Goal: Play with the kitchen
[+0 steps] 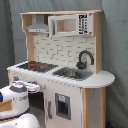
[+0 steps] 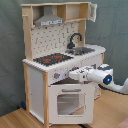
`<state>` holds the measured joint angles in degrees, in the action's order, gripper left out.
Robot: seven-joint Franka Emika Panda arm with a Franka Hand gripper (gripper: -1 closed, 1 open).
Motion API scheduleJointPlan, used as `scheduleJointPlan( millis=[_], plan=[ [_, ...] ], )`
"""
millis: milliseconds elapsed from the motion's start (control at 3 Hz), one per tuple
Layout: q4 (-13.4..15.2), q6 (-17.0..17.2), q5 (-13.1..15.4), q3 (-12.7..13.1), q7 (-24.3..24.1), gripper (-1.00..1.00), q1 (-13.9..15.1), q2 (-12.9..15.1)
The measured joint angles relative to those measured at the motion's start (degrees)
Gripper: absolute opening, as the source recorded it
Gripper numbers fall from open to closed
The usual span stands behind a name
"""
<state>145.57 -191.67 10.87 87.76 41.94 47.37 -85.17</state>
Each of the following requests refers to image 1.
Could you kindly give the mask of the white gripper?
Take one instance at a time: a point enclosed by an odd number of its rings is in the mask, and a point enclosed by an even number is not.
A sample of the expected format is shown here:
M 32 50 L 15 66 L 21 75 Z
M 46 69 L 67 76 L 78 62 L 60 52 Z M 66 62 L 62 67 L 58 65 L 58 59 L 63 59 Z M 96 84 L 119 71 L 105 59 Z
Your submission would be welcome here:
M 40 91 L 40 86 L 38 84 L 25 82 L 25 86 L 30 93 L 37 93 Z

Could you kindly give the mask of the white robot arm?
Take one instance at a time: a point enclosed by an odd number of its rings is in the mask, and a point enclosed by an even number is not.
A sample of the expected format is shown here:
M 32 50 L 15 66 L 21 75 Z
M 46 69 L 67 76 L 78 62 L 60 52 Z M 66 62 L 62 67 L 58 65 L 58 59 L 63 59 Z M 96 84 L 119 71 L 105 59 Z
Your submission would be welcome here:
M 11 101 L 12 109 L 0 112 L 0 128 L 40 128 L 38 119 L 29 113 L 28 89 L 13 82 L 0 89 L 0 103 Z

